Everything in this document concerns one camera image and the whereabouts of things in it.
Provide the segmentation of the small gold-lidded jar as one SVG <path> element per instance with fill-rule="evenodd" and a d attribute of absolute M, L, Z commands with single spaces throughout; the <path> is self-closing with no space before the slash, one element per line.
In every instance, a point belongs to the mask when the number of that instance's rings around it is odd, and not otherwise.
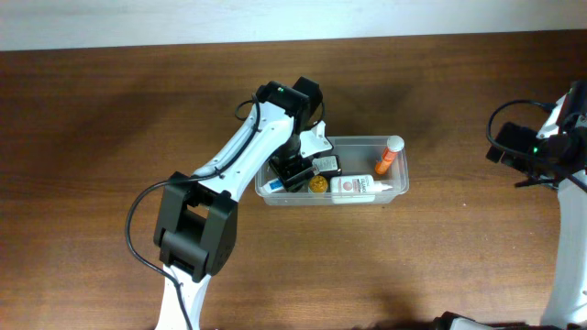
<path fill-rule="evenodd" d="M 328 181 L 322 175 L 316 175 L 308 182 L 308 191 L 310 193 L 326 193 L 328 190 Z"/>

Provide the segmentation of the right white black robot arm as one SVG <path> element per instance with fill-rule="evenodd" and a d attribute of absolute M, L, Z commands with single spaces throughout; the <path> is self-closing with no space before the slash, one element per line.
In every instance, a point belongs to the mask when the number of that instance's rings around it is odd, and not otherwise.
<path fill-rule="evenodd" d="M 536 329 L 586 327 L 586 81 L 573 82 L 555 103 L 526 100 L 549 117 L 538 130 L 505 123 L 492 135 L 495 117 L 518 100 L 499 106 L 490 116 L 486 158 L 526 176 L 516 188 L 545 186 L 557 192 L 560 231 L 555 279 Z"/>

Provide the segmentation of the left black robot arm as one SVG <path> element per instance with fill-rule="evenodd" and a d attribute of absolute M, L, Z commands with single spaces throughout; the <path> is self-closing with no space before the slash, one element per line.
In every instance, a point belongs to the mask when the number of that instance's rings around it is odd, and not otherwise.
<path fill-rule="evenodd" d="M 269 166 L 296 192 L 317 174 L 311 158 L 332 148 L 324 122 L 311 120 L 324 105 L 318 83 L 271 81 L 248 103 L 241 128 L 211 160 L 162 186 L 153 235 L 165 278 L 159 329 L 198 328 L 207 286 L 236 245 L 238 202 L 256 172 Z"/>

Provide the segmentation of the orange tube white cap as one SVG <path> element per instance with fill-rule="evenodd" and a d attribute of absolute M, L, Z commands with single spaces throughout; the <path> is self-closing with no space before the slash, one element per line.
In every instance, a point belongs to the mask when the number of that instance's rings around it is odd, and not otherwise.
<path fill-rule="evenodd" d="M 404 140 L 400 136 L 388 137 L 381 158 L 375 165 L 375 172 L 379 175 L 385 174 L 403 149 Z"/>

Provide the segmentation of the clear white sanitizer bottle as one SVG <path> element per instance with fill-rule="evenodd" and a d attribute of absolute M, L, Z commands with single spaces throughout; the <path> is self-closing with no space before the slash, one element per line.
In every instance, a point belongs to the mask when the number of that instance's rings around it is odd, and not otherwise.
<path fill-rule="evenodd" d="M 369 174 L 337 176 L 330 180 L 329 189 L 334 204 L 360 204 L 375 201 L 375 193 L 391 190 L 393 186 L 375 181 Z"/>

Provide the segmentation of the white Panadol medicine box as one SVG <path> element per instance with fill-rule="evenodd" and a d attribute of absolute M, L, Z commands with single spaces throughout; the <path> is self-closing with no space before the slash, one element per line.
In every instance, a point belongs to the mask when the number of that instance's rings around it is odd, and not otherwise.
<path fill-rule="evenodd" d="M 284 185 L 279 178 L 267 181 L 262 187 L 262 191 L 267 194 L 278 193 L 284 190 Z"/>

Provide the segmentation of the dark syrup bottle white cap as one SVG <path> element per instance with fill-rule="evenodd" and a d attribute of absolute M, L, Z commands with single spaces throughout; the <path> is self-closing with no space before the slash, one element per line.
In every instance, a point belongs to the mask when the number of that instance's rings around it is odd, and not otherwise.
<path fill-rule="evenodd" d="M 338 155 L 314 158 L 312 164 L 317 168 L 319 174 L 326 179 L 342 175 L 342 167 Z"/>

